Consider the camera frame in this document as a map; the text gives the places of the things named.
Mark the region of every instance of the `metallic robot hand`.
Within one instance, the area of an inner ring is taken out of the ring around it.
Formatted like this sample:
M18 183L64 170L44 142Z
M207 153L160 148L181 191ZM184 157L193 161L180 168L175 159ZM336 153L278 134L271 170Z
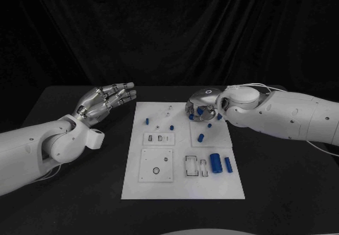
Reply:
M193 93L184 106L187 116L193 114L193 121L207 121L214 117L216 98L220 93L216 88L204 88ZM194 107L203 111L201 115L194 115Z
M79 99L72 116L85 123L87 127L103 120L111 108L135 99L135 91L126 91L134 83L119 83L92 88Z

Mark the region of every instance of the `table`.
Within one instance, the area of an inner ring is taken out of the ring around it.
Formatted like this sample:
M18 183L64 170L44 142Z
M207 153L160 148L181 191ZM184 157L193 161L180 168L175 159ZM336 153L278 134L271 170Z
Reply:
M47 87L23 127L70 114L90 88ZM158 235L199 228L258 235L339 232L339 167L331 156L305 141L229 123L245 200L119 199L135 101L186 102L200 88L135 87L136 99L93 126L105 133L100 149L86 148L53 178L0 197L2 235Z

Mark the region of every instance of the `robotic hand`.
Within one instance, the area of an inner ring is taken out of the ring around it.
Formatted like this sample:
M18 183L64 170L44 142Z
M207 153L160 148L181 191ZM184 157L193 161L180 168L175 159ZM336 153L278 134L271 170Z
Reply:
M317 141L339 146L337 103L275 88L278 91L271 92L268 89L269 92L263 94L249 86L266 87L250 83L227 86L223 91L214 88L199 90L184 107L190 119L210 120L217 110L223 120L233 126L249 127L282 139ZM197 108L203 111L200 115L194 112Z
M126 91L132 87L124 83L90 89L72 115L0 134L0 196L46 179L37 178L73 161L85 146L99 149L103 133L89 128L112 108L135 99L135 91Z

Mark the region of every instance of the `black backdrop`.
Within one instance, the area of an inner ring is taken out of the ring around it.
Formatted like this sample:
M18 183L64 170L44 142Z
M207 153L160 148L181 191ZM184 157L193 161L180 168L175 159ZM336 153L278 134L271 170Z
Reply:
M0 131L48 85L259 82L339 102L337 11L336 0L7 1Z

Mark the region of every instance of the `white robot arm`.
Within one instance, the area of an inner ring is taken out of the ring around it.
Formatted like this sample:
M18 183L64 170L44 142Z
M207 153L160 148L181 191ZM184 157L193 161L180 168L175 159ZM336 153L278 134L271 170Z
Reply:
M0 134L0 196L73 161L85 146L100 147L103 133L90 126L102 121L111 108L135 99L135 91L126 91L132 87L126 83L90 89L72 115Z
M210 120L217 110L233 126L249 127L282 139L339 146L337 103L282 90L262 94L249 86L266 87L250 83L227 86L224 91L214 88L199 90L184 108L191 120ZM194 115L194 107L203 111L200 115Z

